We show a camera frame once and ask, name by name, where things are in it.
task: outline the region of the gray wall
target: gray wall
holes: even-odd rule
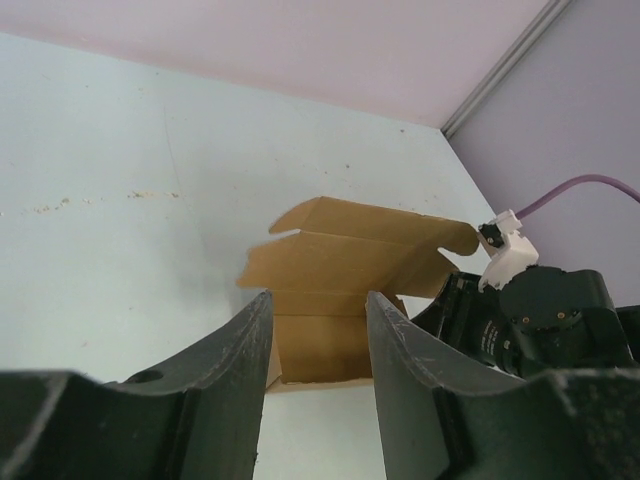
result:
[[[640,189],[640,2],[581,0],[452,146],[496,211],[583,173]],[[640,205],[585,184],[527,217],[541,263],[594,268],[618,305],[640,303]]]

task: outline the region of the metal frame bar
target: metal frame bar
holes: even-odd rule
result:
[[[550,0],[442,127],[451,139],[574,0]]]

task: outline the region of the wire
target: wire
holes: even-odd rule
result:
[[[623,183],[620,180],[612,177],[607,177],[606,175],[588,174],[588,175],[580,175],[579,177],[575,177],[570,180],[567,180],[564,183],[561,183],[556,188],[551,190],[549,193],[543,195],[538,200],[533,202],[531,205],[523,208],[518,213],[516,213],[516,217],[518,217],[518,219],[523,219],[527,215],[531,215],[540,207],[545,206],[547,203],[549,203],[551,200],[556,198],[562,192],[569,190],[571,187],[575,187],[576,185],[579,185],[581,183],[588,183],[588,182],[598,182],[598,183],[604,183],[606,185],[610,185],[614,188],[617,188],[622,193],[626,193],[631,198],[633,198],[636,202],[640,203],[640,192],[631,188],[626,183]]]

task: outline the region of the purple cable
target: purple cable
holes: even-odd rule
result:
[[[558,195],[560,195],[565,190],[568,190],[571,187],[575,187],[576,185],[579,185],[581,183],[587,183],[587,182],[605,183],[605,184],[610,185],[610,186],[612,186],[614,188],[617,188],[618,190],[620,190],[623,193],[626,193],[631,198],[633,198],[636,202],[640,203],[640,192],[638,192],[637,190],[631,188],[626,183],[623,183],[620,180],[617,180],[617,179],[612,178],[612,177],[607,177],[606,175],[588,174],[588,175],[580,175],[579,177],[575,177],[575,178],[572,178],[570,180],[567,180],[564,183],[561,183],[556,188],[551,190],[549,193],[547,193],[546,195],[543,195],[538,200],[533,202],[531,205],[529,205],[526,208],[523,208],[518,213],[516,213],[516,217],[518,217],[520,220],[522,220],[527,215],[531,215],[533,212],[538,210],[540,207],[543,207],[544,205],[549,203],[551,200],[556,198]]]

